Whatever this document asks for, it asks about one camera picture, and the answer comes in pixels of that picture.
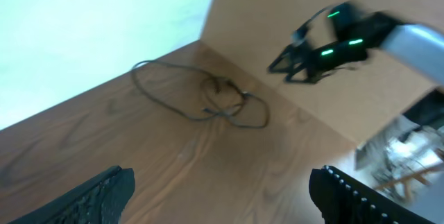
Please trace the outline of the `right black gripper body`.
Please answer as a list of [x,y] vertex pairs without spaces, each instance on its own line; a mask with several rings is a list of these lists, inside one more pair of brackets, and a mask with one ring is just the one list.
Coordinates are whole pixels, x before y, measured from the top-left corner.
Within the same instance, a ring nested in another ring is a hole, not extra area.
[[362,39],[333,42],[302,55],[302,62],[313,64],[319,70],[319,81],[331,76],[341,65],[367,59],[368,52]]

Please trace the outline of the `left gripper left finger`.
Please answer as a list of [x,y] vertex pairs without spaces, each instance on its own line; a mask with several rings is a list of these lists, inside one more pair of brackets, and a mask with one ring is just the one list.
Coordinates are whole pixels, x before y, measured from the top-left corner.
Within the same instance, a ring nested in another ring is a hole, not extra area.
[[119,224],[135,192],[132,168],[111,166],[12,224]]

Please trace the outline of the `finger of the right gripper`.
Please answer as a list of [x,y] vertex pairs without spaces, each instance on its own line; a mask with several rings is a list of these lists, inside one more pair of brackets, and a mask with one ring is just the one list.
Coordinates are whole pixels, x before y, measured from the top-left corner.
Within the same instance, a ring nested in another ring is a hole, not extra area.
[[284,73],[286,83],[313,85],[319,81],[319,70],[313,64],[301,62],[287,67]]
[[284,74],[293,70],[298,63],[298,54],[296,48],[289,44],[268,66],[267,71],[271,74]]

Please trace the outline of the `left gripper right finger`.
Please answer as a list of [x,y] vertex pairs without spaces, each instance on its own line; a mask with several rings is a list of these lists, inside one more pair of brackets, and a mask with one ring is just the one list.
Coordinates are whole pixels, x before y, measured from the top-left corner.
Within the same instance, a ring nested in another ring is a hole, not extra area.
[[325,224],[432,224],[335,166],[311,170],[309,195]]

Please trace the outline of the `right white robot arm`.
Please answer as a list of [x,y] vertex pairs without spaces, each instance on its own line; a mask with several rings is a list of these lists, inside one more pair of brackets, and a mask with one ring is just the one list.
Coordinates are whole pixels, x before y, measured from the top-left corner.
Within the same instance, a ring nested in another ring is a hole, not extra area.
[[315,20],[311,16],[268,66],[270,74],[284,74],[287,83],[316,84],[352,63],[367,61],[369,50],[379,49],[443,84],[443,32],[387,12],[363,12],[351,1],[323,10],[335,41],[313,47],[307,37]]

